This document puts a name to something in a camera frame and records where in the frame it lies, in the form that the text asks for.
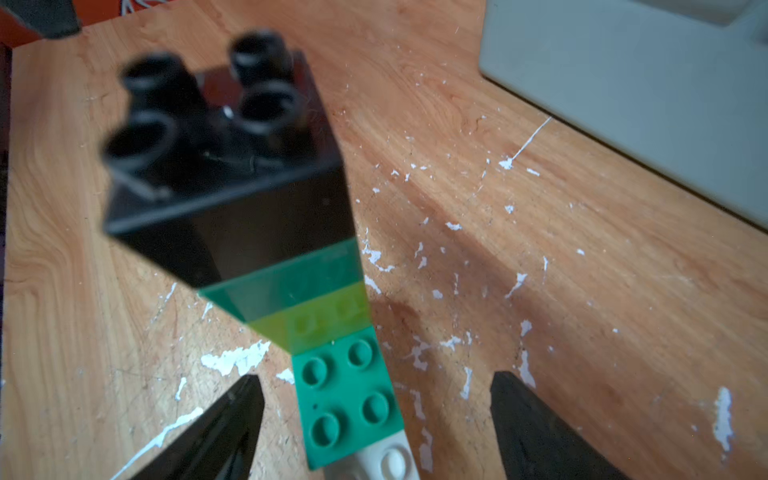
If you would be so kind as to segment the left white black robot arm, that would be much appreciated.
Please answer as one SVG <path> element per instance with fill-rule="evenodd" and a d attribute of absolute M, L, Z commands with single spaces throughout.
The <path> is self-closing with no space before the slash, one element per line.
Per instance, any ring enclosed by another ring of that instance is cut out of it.
<path fill-rule="evenodd" d="M 46 39 L 62 39 L 81 31 L 72 0 L 1 0 L 1 8 Z"/>

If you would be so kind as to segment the white lego brick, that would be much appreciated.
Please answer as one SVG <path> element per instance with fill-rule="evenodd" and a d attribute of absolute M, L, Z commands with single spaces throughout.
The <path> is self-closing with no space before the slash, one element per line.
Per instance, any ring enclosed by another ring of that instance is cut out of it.
<path fill-rule="evenodd" d="M 409 442 L 400 430 L 323 468 L 325 480 L 419 480 Z"/>

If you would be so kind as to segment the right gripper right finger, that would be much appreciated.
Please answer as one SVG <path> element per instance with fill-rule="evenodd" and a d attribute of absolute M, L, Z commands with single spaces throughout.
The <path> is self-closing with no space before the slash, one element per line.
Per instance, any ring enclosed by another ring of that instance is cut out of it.
<path fill-rule="evenodd" d="M 627 476 L 509 371 L 494 373 L 490 412 L 508 479 Z"/>

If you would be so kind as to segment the lime green lego brick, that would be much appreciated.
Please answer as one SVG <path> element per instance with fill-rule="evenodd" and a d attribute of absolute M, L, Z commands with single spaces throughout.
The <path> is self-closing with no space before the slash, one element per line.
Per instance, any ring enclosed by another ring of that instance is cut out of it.
<path fill-rule="evenodd" d="M 247 323 L 250 329 L 292 356 L 370 325 L 371 311 L 363 282 Z"/>

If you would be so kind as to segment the dark green long lego brick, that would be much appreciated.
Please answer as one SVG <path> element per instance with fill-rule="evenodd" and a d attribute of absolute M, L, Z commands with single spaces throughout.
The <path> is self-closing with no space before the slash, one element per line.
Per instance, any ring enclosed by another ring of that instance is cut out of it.
<path fill-rule="evenodd" d="M 296 355 L 292 366 L 311 470 L 404 428 L 374 327 Z"/>

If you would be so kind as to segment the black lego brick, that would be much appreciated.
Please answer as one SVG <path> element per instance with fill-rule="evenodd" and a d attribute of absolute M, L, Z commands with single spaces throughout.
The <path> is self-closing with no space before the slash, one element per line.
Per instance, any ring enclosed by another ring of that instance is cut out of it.
<path fill-rule="evenodd" d="M 125 120 L 103 143 L 105 234 L 204 289 L 351 238 L 344 162 L 303 55 L 257 29 L 190 72 L 171 51 L 119 75 Z"/>

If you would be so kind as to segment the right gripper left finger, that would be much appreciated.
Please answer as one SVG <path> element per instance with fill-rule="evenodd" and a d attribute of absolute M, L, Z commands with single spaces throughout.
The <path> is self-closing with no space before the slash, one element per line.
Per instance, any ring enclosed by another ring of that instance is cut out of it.
<path fill-rule="evenodd" d="M 136 479 L 247 479 L 262 425 L 260 379 L 242 376 Z"/>

